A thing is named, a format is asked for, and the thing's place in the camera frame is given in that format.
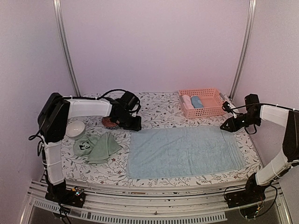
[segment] plastic basket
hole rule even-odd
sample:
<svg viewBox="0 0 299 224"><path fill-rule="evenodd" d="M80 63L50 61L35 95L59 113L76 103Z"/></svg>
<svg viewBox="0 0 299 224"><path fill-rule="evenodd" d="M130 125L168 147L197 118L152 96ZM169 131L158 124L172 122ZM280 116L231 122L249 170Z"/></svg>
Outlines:
<svg viewBox="0 0 299 224"><path fill-rule="evenodd" d="M224 101L220 98L220 92L216 88L179 90L178 93L180 96L179 101L186 118L202 118L225 114L222 109ZM181 97L183 95L188 95L189 97L198 96L204 107L198 109L186 109Z"/></svg>

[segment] gray-green towel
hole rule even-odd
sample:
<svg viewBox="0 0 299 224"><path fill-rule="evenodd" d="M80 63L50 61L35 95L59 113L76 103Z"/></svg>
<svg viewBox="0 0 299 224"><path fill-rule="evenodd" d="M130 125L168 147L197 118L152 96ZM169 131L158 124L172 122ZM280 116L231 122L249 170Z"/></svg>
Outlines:
<svg viewBox="0 0 299 224"><path fill-rule="evenodd" d="M121 146L111 133L105 133L102 136L83 136L75 142L73 149L76 156L88 155L85 163L101 164L107 162L109 156L120 150Z"/></svg>

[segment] white wall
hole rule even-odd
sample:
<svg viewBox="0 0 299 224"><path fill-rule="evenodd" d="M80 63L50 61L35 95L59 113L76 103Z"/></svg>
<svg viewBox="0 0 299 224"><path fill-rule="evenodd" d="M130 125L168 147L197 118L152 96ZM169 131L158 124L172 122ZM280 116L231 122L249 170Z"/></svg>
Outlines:
<svg viewBox="0 0 299 224"><path fill-rule="evenodd" d="M52 1L1 1L0 21L0 223L15 224L31 180L43 173L38 140L27 138L49 95L73 90Z"/></svg>
<svg viewBox="0 0 299 224"><path fill-rule="evenodd" d="M82 93L114 88L229 93L248 0L63 0Z"/></svg>
<svg viewBox="0 0 299 224"><path fill-rule="evenodd" d="M260 101L299 109L299 1L257 1L249 49L235 102ZM279 152L284 129L262 121L253 141L266 164ZM293 223L299 223L299 168L281 180Z"/></svg>

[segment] floral tablecloth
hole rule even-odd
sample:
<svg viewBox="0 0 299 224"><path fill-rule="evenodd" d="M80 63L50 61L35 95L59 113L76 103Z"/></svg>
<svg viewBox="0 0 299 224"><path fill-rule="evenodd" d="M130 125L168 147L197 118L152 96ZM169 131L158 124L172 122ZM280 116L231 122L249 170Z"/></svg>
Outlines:
<svg viewBox="0 0 299 224"><path fill-rule="evenodd" d="M186 119L181 110L177 93L138 93L141 101L141 110L138 115L142 117L142 128L175 128L187 126L219 126L228 117L223 116L207 117L200 119ZM120 93L110 94L112 98L118 98ZM86 125L86 132L102 135L111 132L122 149L113 154L108 163L87 165L84 163L86 157L77 157L73 152L74 141L67 136L63 139L61 147L62 168L66 179L97 184L111 184L121 186L138 187L159 187L159 186L192 186L202 184L214 184L230 182L248 178L253 172L261 168L259 158L254 146L242 129L235 133L235 138L244 158L246 167L240 170L222 172L211 175L180 178L162 179L130 179L126 175L130 136L131 132L123 129L108 130L101 123L101 117L80 117L73 118L81 120Z"/></svg>

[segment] white bowl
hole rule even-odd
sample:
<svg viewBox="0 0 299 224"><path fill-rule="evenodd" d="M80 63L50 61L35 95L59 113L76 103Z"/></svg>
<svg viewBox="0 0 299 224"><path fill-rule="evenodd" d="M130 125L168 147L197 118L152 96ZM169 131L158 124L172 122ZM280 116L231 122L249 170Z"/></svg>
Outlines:
<svg viewBox="0 0 299 224"><path fill-rule="evenodd" d="M66 127L65 134L73 140L82 138L85 134L85 124L82 121L74 121Z"/></svg>

